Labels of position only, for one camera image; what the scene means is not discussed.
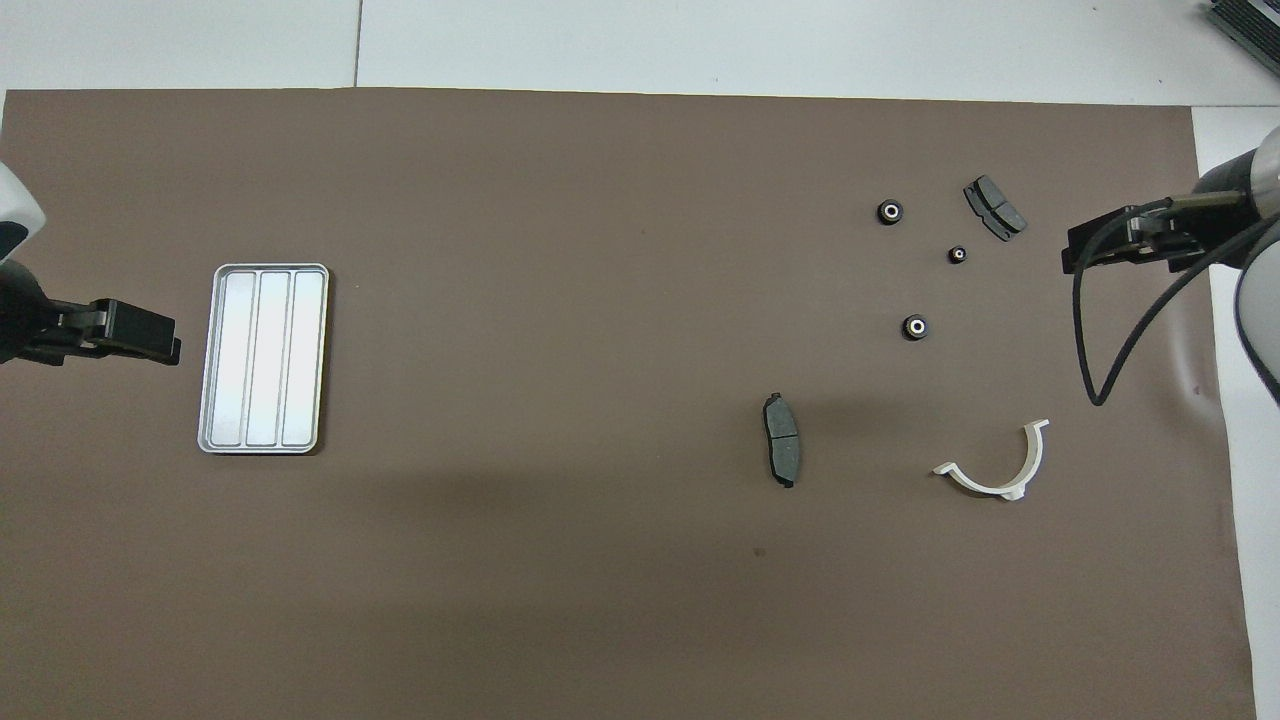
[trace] white floor tile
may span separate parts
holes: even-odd
[[[0,87],[337,87],[360,0],[3,0]]]
[[[365,0],[360,85],[1275,105],[1202,0]]]

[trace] silver tray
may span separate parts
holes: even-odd
[[[315,448],[328,309],[324,265],[218,268],[200,392],[201,450],[276,455]]]

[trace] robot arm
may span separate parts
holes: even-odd
[[[50,300],[27,268],[9,260],[44,225],[35,197],[0,164],[0,364],[19,357],[61,365],[68,355],[120,355],[177,365],[182,341],[172,318],[111,299],[88,305]]]
[[[1256,149],[1204,173],[1190,195],[1125,206],[1068,231],[1062,272],[1074,275],[1075,346],[1085,393],[1106,402],[1116,377],[1156,314],[1215,263],[1243,269],[1236,325],[1258,375],[1280,404],[1280,128]],[[1084,347],[1080,293],[1084,270],[1111,263],[1165,260],[1178,279],[1161,293],[1121,346],[1101,389]]]

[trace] white curved bracket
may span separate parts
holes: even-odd
[[[1027,430],[1027,461],[1023,462],[1023,469],[1014,475],[1014,479],[1000,487],[987,487],[979,486],[978,483],[969,479],[969,475],[964,474],[955,462],[943,462],[933,469],[938,475],[951,475],[951,479],[960,483],[961,486],[972,489],[973,492],[980,492],[983,495],[998,495],[1005,500],[1021,500],[1027,495],[1027,483],[1032,482],[1036,477],[1036,471],[1039,470],[1041,460],[1044,459],[1044,436],[1041,434],[1041,428],[1048,424],[1048,420],[1036,420],[1034,423],[1027,423],[1023,429]]]

